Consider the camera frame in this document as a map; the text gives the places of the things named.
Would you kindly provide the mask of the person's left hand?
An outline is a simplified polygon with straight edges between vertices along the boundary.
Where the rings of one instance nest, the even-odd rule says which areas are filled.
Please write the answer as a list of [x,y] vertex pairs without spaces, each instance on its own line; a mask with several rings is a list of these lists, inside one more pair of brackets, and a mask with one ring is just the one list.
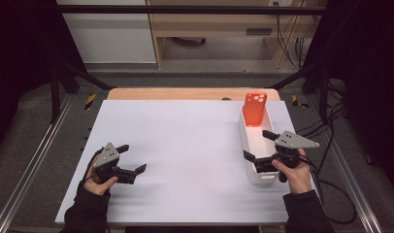
[[83,180],[83,187],[93,194],[103,196],[117,181],[118,177],[111,177],[104,183],[98,182],[93,164],[90,164],[89,170]]

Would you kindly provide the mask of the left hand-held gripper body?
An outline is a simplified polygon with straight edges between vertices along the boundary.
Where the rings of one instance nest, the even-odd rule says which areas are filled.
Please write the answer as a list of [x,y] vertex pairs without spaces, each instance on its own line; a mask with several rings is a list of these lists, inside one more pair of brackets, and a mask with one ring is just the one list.
[[117,166],[121,153],[112,143],[107,143],[94,162],[93,168],[98,180],[102,183],[111,177],[118,177],[119,183],[133,184],[137,175],[134,171],[124,170]]

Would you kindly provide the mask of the person's right hand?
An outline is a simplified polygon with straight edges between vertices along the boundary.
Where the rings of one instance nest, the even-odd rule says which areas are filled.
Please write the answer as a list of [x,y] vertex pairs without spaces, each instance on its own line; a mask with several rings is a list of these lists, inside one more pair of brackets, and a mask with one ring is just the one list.
[[286,175],[290,192],[293,194],[306,193],[312,190],[310,166],[301,161],[295,168],[289,168],[282,162],[274,159],[273,166]]

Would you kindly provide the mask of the white table sheet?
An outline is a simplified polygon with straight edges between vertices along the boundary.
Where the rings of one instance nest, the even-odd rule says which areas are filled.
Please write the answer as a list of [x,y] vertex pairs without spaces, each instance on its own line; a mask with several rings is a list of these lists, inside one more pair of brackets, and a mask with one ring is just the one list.
[[106,100],[58,211],[64,220],[94,152],[128,146],[123,169],[147,168],[111,189],[108,222],[120,225],[259,225],[286,221],[285,183],[248,180],[242,104],[224,100]]

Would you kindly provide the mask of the white plastic bin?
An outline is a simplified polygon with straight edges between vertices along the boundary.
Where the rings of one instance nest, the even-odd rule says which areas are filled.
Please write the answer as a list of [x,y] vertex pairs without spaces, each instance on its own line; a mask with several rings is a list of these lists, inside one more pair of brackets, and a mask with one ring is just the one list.
[[[275,152],[275,142],[263,136],[263,131],[273,132],[273,126],[267,111],[264,111],[260,126],[246,126],[244,115],[240,116],[239,130],[243,151],[253,154],[256,158],[271,157]],[[258,173],[254,164],[246,160],[246,172],[248,180],[255,185],[268,185],[274,183],[278,177],[278,171]]]

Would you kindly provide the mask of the wooden desk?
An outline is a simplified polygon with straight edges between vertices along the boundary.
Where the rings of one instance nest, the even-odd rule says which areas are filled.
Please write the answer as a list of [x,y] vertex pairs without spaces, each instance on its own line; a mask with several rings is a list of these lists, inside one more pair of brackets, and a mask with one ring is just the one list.
[[[146,0],[149,6],[324,7],[328,0]],[[262,38],[274,66],[289,57],[297,38],[310,39],[319,16],[151,14],[149,16],[157,60],[170,37]]]

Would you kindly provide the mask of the white cabinet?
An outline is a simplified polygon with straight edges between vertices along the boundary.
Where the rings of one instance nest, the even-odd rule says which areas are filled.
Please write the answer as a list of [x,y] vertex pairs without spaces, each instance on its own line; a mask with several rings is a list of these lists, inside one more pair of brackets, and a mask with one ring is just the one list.
[[64,14],[86,64],[155,63],[147,14]]

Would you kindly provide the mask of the metal floor rail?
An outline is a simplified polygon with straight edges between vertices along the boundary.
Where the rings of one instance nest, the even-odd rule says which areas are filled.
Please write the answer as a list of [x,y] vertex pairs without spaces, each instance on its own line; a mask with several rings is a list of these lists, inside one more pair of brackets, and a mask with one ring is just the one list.
[[[318,120],[324,122],[318,115],[319,101],[313,95],[308,95],[307,100],[311,105],[312,112]],[[340,149],[339,144],[335,140],[334,134],[334,121],[335,118],[344,111],[344,105],[341,102],[337,102],[332,105],[331,108],[327,109],[328,121],[324,122],[327,124],[327,128],[323,130],[320,135],[324,139],[326,144],[325,149],[331,155],[332,160],[336,166],[336,169],[342,179],[345,186],[346,193],[350,198],[351,203],[355,206],[355,211],[365,229],[366,233],[383,233],[382,228],[378,222],[376,215],[374,214],[361,185],[358,183],[351,170],[351,167],[347,164],[345,156]]]
[[9,226],[22,202],[25,194],[27,193],[30,185],[32,184],[43,160],[45,159],[49,148],[64,120],[70,106],[75,100],[75,94],[66,94],[60,106],[60,112],[57,119],[51,123],[41,140],[39,146],[36,148],[30,162],[27,164],[20,180],[18,181],[15,190],[11,194],[9,200],[0,212],[0,233],[6,233]]

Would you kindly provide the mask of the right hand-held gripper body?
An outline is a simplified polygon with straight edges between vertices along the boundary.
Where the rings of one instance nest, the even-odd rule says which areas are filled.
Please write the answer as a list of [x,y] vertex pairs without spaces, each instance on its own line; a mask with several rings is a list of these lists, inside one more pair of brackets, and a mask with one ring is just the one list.
[[[290,131],[284,131],[278,135],[278,138],[274,141],[276,152],[271,157],[256,158],[256,161],[253,163],[258,173],[278,171],[272,164],[274,159],[277,159],[289,168],[295,168],[301,161],[307,162],[305,156],[300,154],[299,149],[320,147],[318,142]],[[282,183],[286,182],[286,177],[283,173],[279,172],[278,180]]]

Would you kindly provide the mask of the orange phone case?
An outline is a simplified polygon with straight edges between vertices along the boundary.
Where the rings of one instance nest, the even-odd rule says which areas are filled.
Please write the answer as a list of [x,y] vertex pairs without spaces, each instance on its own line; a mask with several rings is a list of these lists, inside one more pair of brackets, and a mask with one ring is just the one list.
[[247,127],[260,126],[265,113],[267,94],[265,92],[249,92],[242,107]]

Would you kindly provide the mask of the wooden table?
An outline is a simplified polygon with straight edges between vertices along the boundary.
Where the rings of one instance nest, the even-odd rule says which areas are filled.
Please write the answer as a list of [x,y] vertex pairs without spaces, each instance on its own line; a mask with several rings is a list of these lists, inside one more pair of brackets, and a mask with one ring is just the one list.
[[252,91],[267,93],[268,100],[279,100],[279,93],[271,88],[250,87],[129,87],[112,89],[108,100],[244,100]]

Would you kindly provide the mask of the black frame strut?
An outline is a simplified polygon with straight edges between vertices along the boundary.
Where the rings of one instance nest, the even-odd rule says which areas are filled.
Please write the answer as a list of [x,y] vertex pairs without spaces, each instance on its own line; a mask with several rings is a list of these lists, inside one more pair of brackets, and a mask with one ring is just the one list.
[[62,83],[67,93],[77,93],[80,86],[77,84],[75,77],[83,78],[89,83],[103,90],[112,90],[113,87],[106,83],[103,83],[86,71],[65,63],[62,65],[51,64],[49,67],[49,78],[50,78],[50,93],[51,93],[51,123],[55,123],[60,117],[60,95],[59,95],[59,84]]
[[329,79],[325,64],[323,62],[312,62],[308,66],[304,66],[300,71],[294,73],[288,78],[271,85],[271,88],[275,90],[280,90],[281,88],[299,80],[300,78],[306,79],[302,86],[302,91],[304,94],[313,94],[315,90],[319,88],[318,115],[324,122],[327,122]]

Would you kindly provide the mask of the black horizontal frame bar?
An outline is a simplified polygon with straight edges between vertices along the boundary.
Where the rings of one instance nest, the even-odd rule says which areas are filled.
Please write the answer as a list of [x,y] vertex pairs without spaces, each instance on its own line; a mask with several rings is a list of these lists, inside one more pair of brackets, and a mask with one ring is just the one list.
[[323,16],[326,8],[305,7],[231,7],[231,6],[112,6],[58,5],[62,14],[194,14],[194,15],[294,15]]

